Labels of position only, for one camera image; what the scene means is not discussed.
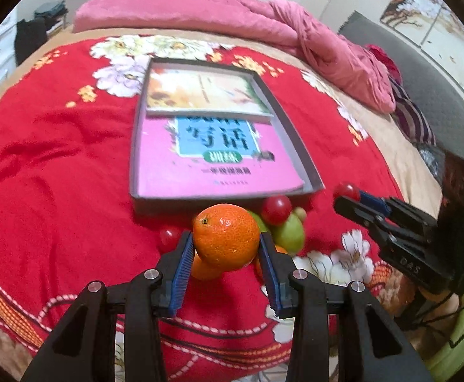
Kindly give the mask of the large orange tangerine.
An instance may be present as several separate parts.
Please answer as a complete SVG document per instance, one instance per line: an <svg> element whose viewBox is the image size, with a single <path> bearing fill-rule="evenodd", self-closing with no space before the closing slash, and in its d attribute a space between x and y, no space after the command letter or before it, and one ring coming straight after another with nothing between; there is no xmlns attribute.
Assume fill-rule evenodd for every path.
<svg viewBox="0 0 464 382"><path fill-rule="evenodd" d="M256 257L261 230L246 209L219 203L196 216L192 235L203 262L220 271L232 272L242 269Z"/></svg>

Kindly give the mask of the tree wall painting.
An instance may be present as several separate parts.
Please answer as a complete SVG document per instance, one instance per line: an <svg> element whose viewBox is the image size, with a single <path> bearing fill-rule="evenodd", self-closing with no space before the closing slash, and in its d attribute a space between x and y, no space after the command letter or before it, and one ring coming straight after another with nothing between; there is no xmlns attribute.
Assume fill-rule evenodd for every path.
<svg viewBox="0 0 464 382"><path fill-rule="evenodd" d="M443 0L390 0L380 22L421 46L438 21L448 21Z"/></svg>

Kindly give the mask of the pink Chinese workbook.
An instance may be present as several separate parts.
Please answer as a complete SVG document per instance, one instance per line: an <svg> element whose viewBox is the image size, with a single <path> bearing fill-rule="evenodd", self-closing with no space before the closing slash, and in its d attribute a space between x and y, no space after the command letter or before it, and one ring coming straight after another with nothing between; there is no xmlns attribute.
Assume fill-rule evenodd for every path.
<svg viewBox="0 0 464 382"><path fill-rule="evenodd" d="M270 124L208 117L147 118L141 124L137 197L253 197L303 185Z"/></svg>

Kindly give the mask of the grey cardboard box tray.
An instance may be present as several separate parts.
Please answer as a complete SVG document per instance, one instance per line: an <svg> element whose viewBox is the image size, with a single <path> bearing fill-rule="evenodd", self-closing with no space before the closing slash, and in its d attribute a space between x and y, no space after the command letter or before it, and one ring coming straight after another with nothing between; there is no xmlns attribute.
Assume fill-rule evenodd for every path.
<svg viewBox="0 0 464 382"><path fill-rule="evenodd" d="M323 187L299 133L257 73L202 60L147 62L130 154L137 212L305 199Z"/></svg>

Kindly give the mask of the sunflower cover book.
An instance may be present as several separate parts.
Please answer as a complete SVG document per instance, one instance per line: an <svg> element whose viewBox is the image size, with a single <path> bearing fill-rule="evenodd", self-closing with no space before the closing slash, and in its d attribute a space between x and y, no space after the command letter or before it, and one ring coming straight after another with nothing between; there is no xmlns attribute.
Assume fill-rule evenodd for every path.
<svg viewBox="0 0 464 382"><path fill-rule="evenodd" d="M219 117L267 122L272 110L252 79L204 69L157 67L147 80L147 114Z"/></svg>

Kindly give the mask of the black bag on floor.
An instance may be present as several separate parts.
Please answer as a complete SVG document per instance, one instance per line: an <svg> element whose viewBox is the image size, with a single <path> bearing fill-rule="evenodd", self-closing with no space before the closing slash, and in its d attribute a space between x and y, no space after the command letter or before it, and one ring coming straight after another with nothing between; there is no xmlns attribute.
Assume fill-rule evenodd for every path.
<svg viewBox="0 0 464 382"><path fill-rule="evenodd" d="M15 62L19 66L48 41L48 36L66 27L66 1L40 5L33 11L33 19L22 19L16 24Z"/></svg>

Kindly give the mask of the red cherry tomato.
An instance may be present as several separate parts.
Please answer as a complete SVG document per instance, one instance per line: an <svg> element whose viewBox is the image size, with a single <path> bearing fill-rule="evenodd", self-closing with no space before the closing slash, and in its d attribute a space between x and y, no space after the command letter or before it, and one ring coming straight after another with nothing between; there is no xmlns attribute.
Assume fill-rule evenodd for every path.
<svg viewBox="0 0 464 382"><path fill-rule="evenodd" d="M341 182L338 184L333 191L333 198L338 199L339 197L348 197L353 201L359 202L361 200L361 190L347 182Z"/></svg>
<svg viewBox="0 0 464 382"><path fill-rule="evenodd" d="M183 230L179 227L164 226L159 231L159 252L161 254L173 251L179 244Z"/></svg>
<svg viewBox="0 0 464 382"><path fill-rule="evenodd" d="M272 226L283 224L292 212L292 203L287 196L267 197L261 206L263 221Z"/></svg>

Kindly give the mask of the green apple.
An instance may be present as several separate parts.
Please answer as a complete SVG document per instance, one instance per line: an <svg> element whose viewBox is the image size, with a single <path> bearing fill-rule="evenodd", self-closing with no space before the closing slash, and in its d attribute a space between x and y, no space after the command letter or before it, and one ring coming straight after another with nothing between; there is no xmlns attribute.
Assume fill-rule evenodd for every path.
<svg viewBox="0 0 464 382"><path fill-rule="evenodd" d="M283 247L290 255L297 254L304 247L304 226L294 213L291 213L283 224L272 227L271 233L274 243Z"/></svg>
<svg viewBox="0 0 464 382"><path fill-rule="evenodd" d="M269 233L270 232L270 229L268 226L266 226L266 224L264 223L264 221L262 220L262 218L257 215L255 212L251 211L251 210L248 210L249 212L249 215L251 215L252 218L255 219L255 222L260 230L261 233Z"/></svg>

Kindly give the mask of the grey headboard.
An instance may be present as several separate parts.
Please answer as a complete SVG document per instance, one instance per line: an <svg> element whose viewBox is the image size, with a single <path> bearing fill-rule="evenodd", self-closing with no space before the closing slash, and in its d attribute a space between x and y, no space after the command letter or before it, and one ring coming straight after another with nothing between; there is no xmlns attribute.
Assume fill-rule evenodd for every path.
<svg viewBox="0 0 464 382"><path fill-rule="evenodd" d="M464 159L464 99L459 91L408 42L355 11L339 33L362 46L382 48L401 71L403 86L440 146Z"/></svg>

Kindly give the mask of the striped pillow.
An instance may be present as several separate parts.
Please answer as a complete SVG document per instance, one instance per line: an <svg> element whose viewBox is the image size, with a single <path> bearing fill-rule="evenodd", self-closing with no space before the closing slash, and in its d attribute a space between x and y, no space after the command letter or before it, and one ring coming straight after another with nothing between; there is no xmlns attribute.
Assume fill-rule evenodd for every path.
<svg viewBox="0 0 464 382"><path fill-rule="evenodd" d="M421 109L411 100L404 87L390 77L395 111L392 118L411 143L437 145L437 138Z"/></svg>

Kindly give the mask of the small orange tangerine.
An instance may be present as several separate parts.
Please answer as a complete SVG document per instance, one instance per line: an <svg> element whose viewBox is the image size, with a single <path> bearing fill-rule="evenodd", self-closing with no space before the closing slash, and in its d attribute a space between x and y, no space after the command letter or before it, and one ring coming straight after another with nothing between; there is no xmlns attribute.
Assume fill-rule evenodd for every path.
<svg viewBox="0 0 464 382"><path fill-rule="evenodd" d="M287 254L287 251L284 249L284 247L275 245L275 249L278 253L284 253ZM261 283L264 282L262 271L261 271L261 263L259 257L255 258L255 274L258 280L261 281Z"/></svg>

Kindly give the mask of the red floral blanket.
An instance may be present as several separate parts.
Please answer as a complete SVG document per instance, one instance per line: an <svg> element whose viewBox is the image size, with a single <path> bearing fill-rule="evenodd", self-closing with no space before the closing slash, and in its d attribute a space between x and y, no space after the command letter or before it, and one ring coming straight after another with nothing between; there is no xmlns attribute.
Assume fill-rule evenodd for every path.
<svg viewBox="0 0 464 382"><path fill-rule="evenodd" d="M336 215L332 191L351 182L401 194L372 131L329 86L266 47L164 35L88 38L25 62L0 97L0 367L19 379L68 305L94 279L131 280L156 264L159 231L193 210L139 214L129 195L131 137L146 57L205 60L257 73L317 166L323 190L306 210L299 264L325 281L380 288L366 230Z"/></svg>

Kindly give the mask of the pink quilt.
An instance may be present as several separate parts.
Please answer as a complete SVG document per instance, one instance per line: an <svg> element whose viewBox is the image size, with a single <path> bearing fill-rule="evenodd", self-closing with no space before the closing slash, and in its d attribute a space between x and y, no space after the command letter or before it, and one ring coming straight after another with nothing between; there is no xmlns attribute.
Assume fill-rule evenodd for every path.
<svg viewBox="0 0 464 382"><path fill-rule="evenodd" d="M181 29L260 41L302 59L365 106L385 114L395 110L386 67L293 1L90 0L76 12L76 33L112 28Z"/></svg>

